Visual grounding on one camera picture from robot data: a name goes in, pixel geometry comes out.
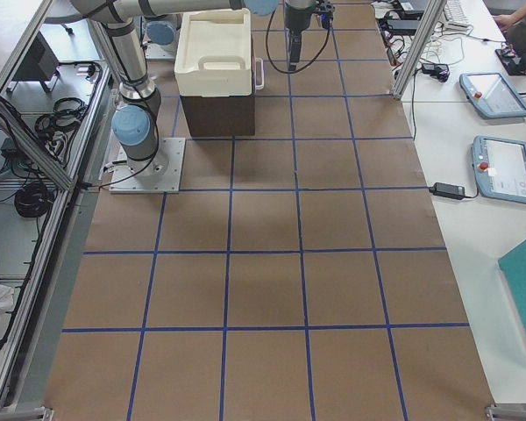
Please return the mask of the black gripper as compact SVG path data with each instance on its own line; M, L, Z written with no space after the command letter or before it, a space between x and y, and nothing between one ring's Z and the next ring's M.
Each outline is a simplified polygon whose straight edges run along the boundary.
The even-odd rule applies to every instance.
M302 32L310 26L310 20L317 16L319 26L325 30L331 28L335 6L327 0L285 1L284 24L288 32L288 71L294 73L300 62L302 50Z

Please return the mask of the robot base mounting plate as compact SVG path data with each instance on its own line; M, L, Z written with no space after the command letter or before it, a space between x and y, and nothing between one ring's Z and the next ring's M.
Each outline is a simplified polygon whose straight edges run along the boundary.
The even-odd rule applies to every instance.
M124 163L115 166L109 191L114 194L178 193L185 146L185 138L161 138L159 151L153 161L138 175L135 172L147 161L127 162L124 149L119 147L117 159Z

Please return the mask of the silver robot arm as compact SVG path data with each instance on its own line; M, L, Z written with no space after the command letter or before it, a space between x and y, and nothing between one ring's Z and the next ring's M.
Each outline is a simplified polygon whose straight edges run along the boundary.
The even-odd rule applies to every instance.
M73 1L72 5L89 21L102 27L109 44L107 49L115 57L116 69L121 77L121 94L127 103L142 102L154 117L157 111L147 103L160 92L147 75L146 58L140 37L132 20L136 17L161 18L165 15L214 10L248 10L258 16L274 17L276 1ZM302 33L309 28L312 16L329 31L332 27L334 6L329 1L286 1L284 25L288 31L288 68L277 68L284 75L296 74L302 50Z

